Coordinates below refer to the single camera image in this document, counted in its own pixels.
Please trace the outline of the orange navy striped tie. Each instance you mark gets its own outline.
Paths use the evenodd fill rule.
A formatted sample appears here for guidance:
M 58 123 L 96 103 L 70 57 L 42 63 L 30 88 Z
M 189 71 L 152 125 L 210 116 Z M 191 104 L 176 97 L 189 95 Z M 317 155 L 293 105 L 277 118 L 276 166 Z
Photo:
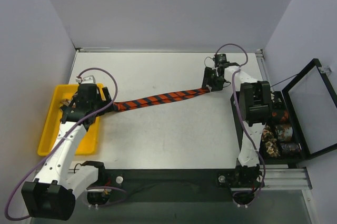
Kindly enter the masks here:
M 206 88 L 199 88 L 193 90 L 177 91 L 170 93 L 163 93 L 154 96 L 148 96 L 145 98 L 140 98 L 136 100 L 124 101 L 124 102 L 114 102 L 113 111 L 115 112 L 125 112 L 134 109 L 145 108 L 154 105 L 168 104 L 178 101 L 184 101 L 191 99 L 203 94 L 209 93 L 210 90 Z

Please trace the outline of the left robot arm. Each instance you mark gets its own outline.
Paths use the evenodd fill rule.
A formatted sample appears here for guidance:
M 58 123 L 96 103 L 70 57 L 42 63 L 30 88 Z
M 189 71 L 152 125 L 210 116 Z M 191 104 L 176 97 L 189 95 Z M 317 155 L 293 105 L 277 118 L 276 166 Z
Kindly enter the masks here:
M 60 107 L 63 114 L 54 146 L 34 180 L 24 182 L 21 189 L 31 217 L 68 220 L 82 192 L 91 185 L 105 185 L 107 175 L 102 162 L 85 161 L 71 177 L 67 174 L 82 138 L 110 101 L 106 87 L 82 83 L 70 104 Z

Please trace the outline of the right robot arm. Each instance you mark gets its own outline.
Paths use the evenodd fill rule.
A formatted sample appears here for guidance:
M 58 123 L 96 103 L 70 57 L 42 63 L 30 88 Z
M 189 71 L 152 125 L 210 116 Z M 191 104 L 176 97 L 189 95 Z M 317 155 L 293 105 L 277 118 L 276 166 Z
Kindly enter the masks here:
M 203 88 L 220 91 L 228 81 L 233 87 L 233 116 L 243 134 L 237 165 L 226 180 L 234 186 L 245 187 L 262 179 L 259 153 L 263 126 L 271 117 L 270 84 L 250 76 L 236 63 L 205 67 Z

